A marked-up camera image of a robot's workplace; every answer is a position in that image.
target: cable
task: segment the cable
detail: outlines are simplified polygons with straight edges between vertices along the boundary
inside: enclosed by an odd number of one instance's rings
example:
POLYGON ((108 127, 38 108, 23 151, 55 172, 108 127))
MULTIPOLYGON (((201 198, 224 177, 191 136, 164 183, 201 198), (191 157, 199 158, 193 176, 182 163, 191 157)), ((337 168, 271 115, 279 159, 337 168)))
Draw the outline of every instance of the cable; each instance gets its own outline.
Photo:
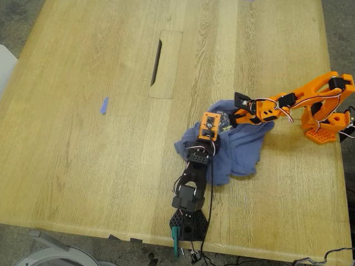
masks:
MULTIPOLYGON (((210 142, 211 142, 211 146, 213 146, 213 147, 215 148, 214 143, 213 143, 213 141, 212 141, 212 134, 211 134, 211 136, 210 136, 210 142)), ((206 258, 205 258, 206 256, 205 256, 205 254, 204 254, 203 248, 204 248, 204 243, 205 243, 206 235, 207 235, 207 232, 208 232, 209 226, 210 226, 211 214, 212 214, 212 203, 213 203, 213 156, 212 156, 212 158, 211 158, 211 201, 210 201, 210 213, 209 213, 209 218, 208 218, 208 220, 207 220, 206 232, 205 232, 204 238, 203 238, 202 243, 201 243, 201 257, 200 257, 200 259, 201 259, 201 258, 204 259, 204 261, 205 261, 205 263, 206 263, 207 266, 208 266, 208 263, 207 263, 207 261, 206 261, 206 258)))
POLYGON ((204 255, 204 259, 205 259, 205 262, 206 262, 206 259, 208 259, 209 262, 210 262, 210 264, 211 264, 212 266, 216 266, 216 264, 213 264, 212 261, 211 261, 211 259, 210 259, 209 257, 207 257, 206 255, 204 255))
POLYGON ((354 190, 351 190, 350 188, 346 188, 347 191, 353 192, 355 194, 354 190))
POLYGON ((351 105, 348 107, 348 111, 349 112, 350 112, 350 109, 353 109, 353 111, 355 111, 355 108, 353 106, 351 106, 351 105))
POLYGON ((336 97, 340 96, 342 93, 343 93, 343 91, 341 91, 340 93, 338 93, 338 94, 336 94, 336 95, 332 95, 332 96, 313 96, 313 97, 304 99, 304 100, 302 100, 302 101, 300 101, 300 102, 298 102, 298 103, 292 105, 291 107, 295 108, 295 107, 299 106, 301 103, 304 103, 305 101, 308 101, 308 100, 311 100, 311 99, 314 99, 314 98, 317 98, 317 97, 323 98, 323 99, 336 98, 336 97))
POLYGON ((260 260, 263 260, 263 259, 246 260, 244 262, 239 263, 238 265, 243 264, 243 263, 247 263, 247 262, 258 262, 260 260))
POLYGON ((185 149, 187 150, 187 149, 192 149, 192 148, 202 148, 202 149, 206 150, 206 148, 203 146, 191 146, 191 147, 187 147, 185 149))
POLYGON ((321 128, 321 122, 324 122, 328 119, 328 117, 338 108, 340 104, 340 96, 338 96, 338 104, 333 108, 333 110, 326 116, 326 118, 324 118, 323 120, 316 120, 317 124, 318 124, 318 128, 316 129, 316 132, 321 128))
POLYGON ((240 256, 238 256, 238 258, 237 258, 237 263, 228 263, 228 264, 224 264, 223 266, 238 266, 239 259, 240 259, 240 256))
POLYGON ((238 263, 239 259, 240 259, 240 256, 238 256, 238 258, 237 258, 237 263, 228 263, 228 264, 224 264, 223 266, 238 266, 240 264, 247 263, 247 262, 258 262, 260 260, 263 260, 263 259, 253 259, 253 260, 246 260, 244 262, 238 263))
POLYGON ((286 112, 284 109, 278 107, 278 102, 277 101, 274 101, 274 100, 269 99, 269 98, 257 98, 254 101, 271 101, 271 102, 275 103, 274 110, 280 110, 281 112, 283 112, 288 117, 288 122, 290 122, 291 124, 293 123, 293 118, 291 116, 291 109, 290 109, 290 113, 286 112))
POLYGON ((324 255, 324 261, 322 262, 315 262, 313 259, 311 259, 310 257, 308 258, 303 258, 303 259, 296 259, 292 262, 291 266, 295 266, 297 263, 303 263, 303 262, 310 262, 312 263, 313 265, 324 265, 327 263, 327 257, 329 254, 331 254, 332 252, 339 252, 339 251, 342 251, 342 250, 353 250, 355 249, 355 247, 352 247, 352 248, 339 248, 339 249, 332 249, 332 250, 329 250, 325 255, 324 255))
POLYGON ((346 134, 346 133, 344 133, 344 132, 339 131, 339 133, 340 133, 340 134, 343 134, 343 135, 346 135, 347 137, 349 137, 349 138, 351 138, 351 139, 355 139, 355 137, 350 136, 350 135, 348 135, 348 134, 346 134))

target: black bracket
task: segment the black bracket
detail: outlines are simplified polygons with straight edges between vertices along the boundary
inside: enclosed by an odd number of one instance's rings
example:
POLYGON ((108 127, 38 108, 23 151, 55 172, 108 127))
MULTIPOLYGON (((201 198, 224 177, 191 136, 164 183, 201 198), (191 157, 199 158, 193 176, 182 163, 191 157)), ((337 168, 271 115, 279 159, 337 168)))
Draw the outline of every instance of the black bracket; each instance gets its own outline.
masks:
POLYGON ((243 109, 246 110, 247 112, 249 112, 251 115, 255 115, 256 114, 256 105, 255 102, 252 103, 249 107, 249 105, 245 105, 245 102, 251 102, 252 100, 241 93, 234 93, 234 105, 235 107, 239 108, 239 109, 243 109))
POLYGON ((180 241, 202 241, 207 231, 207 219, 202 212, 198 210, 194 213, 177 210, 169 222, 170 228, 179 226, 180 241))

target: wooden table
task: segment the wooden table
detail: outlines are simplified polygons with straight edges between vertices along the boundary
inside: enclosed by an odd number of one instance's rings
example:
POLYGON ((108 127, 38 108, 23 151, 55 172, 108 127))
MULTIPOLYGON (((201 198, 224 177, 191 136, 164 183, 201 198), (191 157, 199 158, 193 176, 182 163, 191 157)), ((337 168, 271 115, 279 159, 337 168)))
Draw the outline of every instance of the wooden table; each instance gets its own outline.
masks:
MULTIPOLYGON (((234 91, 327 71, 320 0, 47 0, 0 102, 0 222, 172 245, 173 143, 234 91)), ((322 260, 351 245, 339 143, 306 139, 293 116, 267 134, 258 174, 216 188, 206 250, 322 260)))

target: gray floor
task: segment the gray floor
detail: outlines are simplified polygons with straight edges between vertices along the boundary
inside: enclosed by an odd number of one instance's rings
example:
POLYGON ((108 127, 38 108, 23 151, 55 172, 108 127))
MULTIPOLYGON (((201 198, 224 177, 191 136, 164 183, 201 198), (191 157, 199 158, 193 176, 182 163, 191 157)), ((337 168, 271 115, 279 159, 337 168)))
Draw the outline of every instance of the gray floor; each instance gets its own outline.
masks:
MULTIPOLYGON (((28 34, 44 0, 0 0, 0 44, 5 45, 17 58, 27 40, 28 34)), ((332 69, 339 73, 355 76, 355 10, 354 0, 323 0, 324 18, 326 21, 329 54, 332 69)), ((343 103, 340 110, 348 105, 355 105, 355 95, 343 103)), ((344 172, 347 187, 355 190, 355 141, 347 139, 342 143, 344 172)), ((355 195, 348 194, 349 200, 355 195)), ((28 229, 0 224, 0 266, 15 265, 17 261, 41 247, 27 237, 28 229)), ((93 254, 96 259, 108 260, 117 265, 148 265, 148 254, 153 252, 159 265, 191 265, 190 258, 174 259, 173 250, 168 247, 122 242, 72 234, 48 232, 63 243, 83 248, 93 254)), ((236 256, 211 254, 209 257, 216 265, 235 263, 236 256)), ((249 260, 241 258, 240 262, 249 260)), ((258 260, 245 265, 281 266, 290 263, 258 260)))

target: white wire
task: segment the white wire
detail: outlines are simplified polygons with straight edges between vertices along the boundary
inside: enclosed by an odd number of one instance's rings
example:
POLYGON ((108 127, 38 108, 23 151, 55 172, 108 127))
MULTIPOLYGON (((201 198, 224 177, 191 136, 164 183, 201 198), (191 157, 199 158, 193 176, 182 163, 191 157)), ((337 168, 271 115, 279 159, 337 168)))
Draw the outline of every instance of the white wire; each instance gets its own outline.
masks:
POLYGON ((337 97, 338 97, 338 104, 337 104, 337 106, 335 106, 335 108, 327 115, 327 117, 324 118, 323 120, 320 120, 320 121, 316 120, 316 122, 317 122, 317 124, 318 124, 318 128, 316 129, 316 133, 317 133, 317 131, 321 128, 321 122, 326 121, 326 120, 328 119, 328 117, 329 117, 331 114, 333 114, 333 113, 337 110, 338 106, 340 105, 340 94, 337 95, 337 97))
POLYGON ((215 156, 216 154, 216 146, 215 146, 215 142, 212 141, 212 145, 213 145, 213 156, 215 156))
POLYGON ((308 98, 308 99, 304 99, 304 100, 300 101, 299 103, 296 103, 295 105, 292 105, 291 107, 295 108, 298 105, 300 105, 301 103, 304 103, 305 101, 309 101, 309 100, 312 100, 312 99, 317 98, 317 97, 324 98, 324 99, 336 98, 336 97, 340 96, 342 93, 343 93, 343 91, 341 93, 337 94, 337 95, 332 95, 332 96, 314 96, 314 97, 311 97, 311 98, 308 98))
POLYGON ((202 149, 206 149, 205 147, 203 146, 191 146, 191 147, 187 147, 186 149, 192 149, 192 148, 202 148, 202 149))
POLYGON ((286 112, 284 109, 278 107, 278 102, 277 102, 277 101, 274 101, 274 100, 269 99, 269 98, 257 98, 257 99, 255 99, 255 100, 271 101, 271 102, 275 103, 275 108, 274 108, 274 110, 279 109, 281 112, 283 112, 283 113, 288 117, 288 122, 290 122, 291 124, 293 123, 293 118, 292 118, 292 116, 291 116, 291 109, 290 109, 290 113, 288 113, 288 112, 286 112))
POLYGON ((344 133, 344 132, 339 131, 339 133, 340 133, 340 134, 343 134, 343 135, 346 135, 347 137, 350 137, 351 139, 355 139, 355 137, 350 136, 350 135, 348 135, 348 134, 346 134, 346 133, 344 133))

